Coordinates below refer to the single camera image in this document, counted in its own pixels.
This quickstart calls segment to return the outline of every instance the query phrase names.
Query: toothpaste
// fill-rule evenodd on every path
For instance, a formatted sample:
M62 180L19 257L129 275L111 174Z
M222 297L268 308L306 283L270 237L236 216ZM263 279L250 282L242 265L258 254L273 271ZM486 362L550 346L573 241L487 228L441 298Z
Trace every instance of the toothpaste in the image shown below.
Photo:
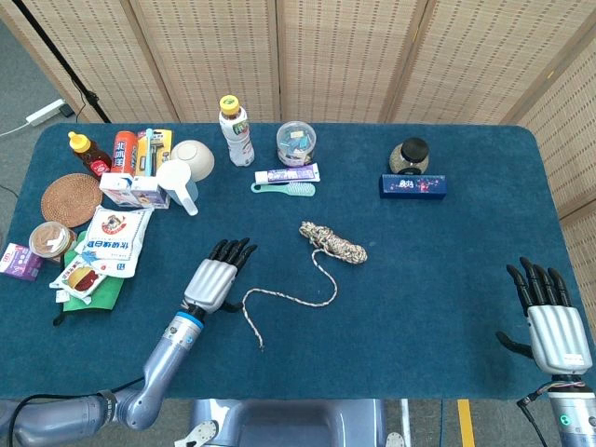
M318 164L299 168L259 170L254 173L256 184L288 183L288 182L320 182Z

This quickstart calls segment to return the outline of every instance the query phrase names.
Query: white bottle cap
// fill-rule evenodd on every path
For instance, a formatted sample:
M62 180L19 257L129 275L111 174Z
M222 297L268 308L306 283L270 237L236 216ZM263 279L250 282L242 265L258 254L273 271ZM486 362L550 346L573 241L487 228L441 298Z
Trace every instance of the white bottle cap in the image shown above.
M268 177L266 170L258 170L254 173L254 182L257 184L268 184Z

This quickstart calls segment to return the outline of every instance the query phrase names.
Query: table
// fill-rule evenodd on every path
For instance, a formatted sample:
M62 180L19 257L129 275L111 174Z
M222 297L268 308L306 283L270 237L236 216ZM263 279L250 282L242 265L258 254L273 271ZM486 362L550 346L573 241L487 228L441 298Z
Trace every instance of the table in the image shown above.
M175 204L154 212L137 275L112 313L71 315L55 328L47 285L57 266L46 264L35 283L0 277L0 397L87 393L139 376L196 267L222 238L259 245L231 301L255 286L327 299L332 285L310 262L302 220L362 245L368 261L319 256L339 285L328 307L251 297L264 353L241 314L208 317L170 397L518 398L548 379L494 337L503 330L529 340L505 270L521 255L562 272L588 327L535 139L519 127L316 124L321 182L308 198L250 190L253 172L280 167L279 124L252 125L256 160L247 169L232 165L217 124L59 124L35 147L7 242L27 244L52 181L85 172L69 151L69 130L109 152L119 130L148 126L214 153L213 173L198 184L199 215ZM427 173L447 176L443 200L379 198L390 152L411 136L430 146Z

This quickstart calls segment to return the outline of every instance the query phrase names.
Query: white mug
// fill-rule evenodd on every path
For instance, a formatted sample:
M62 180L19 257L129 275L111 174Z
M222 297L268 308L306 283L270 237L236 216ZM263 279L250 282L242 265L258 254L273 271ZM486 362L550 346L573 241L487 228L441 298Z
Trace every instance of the white mug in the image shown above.
M178 205L182 205L191 216L198 214L195 200L198 197L196 184L191 179L190 167L181 160L169 160L157 170L157 182Z
M211 174L215 165L209 147L196 140L184 140L176 144L171 151L171 159L182 160L190 166L193 182L199 182Z

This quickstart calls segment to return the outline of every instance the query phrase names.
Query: robotic arm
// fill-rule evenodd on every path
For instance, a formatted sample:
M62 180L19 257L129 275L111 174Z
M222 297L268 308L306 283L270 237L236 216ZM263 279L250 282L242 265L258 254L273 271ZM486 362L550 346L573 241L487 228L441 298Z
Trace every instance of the robotic arm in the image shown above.
M596 447L596 397L581 380L592 366L588 340L581 317L569 298L562 276L554 268L520 258L526 279L513 265L513 277L523 314L528 321L531 345L513 342L503 332L496 337L508 350L533 359L536 366L551 375L551 381L517 402L534 426L542 445L545 440L526 408L548 393L563 447Z
M205 315L222 308L238 311L225 297L256 245L222 240L203 260L188 284L181 310L168 325L143 367L142 390L130 387L100 391L97 395L19 406L0 400L0 435L14 432L22 446L50 446L73 442L117 422L134 430L150 427L165 398L169 383L203 330Z

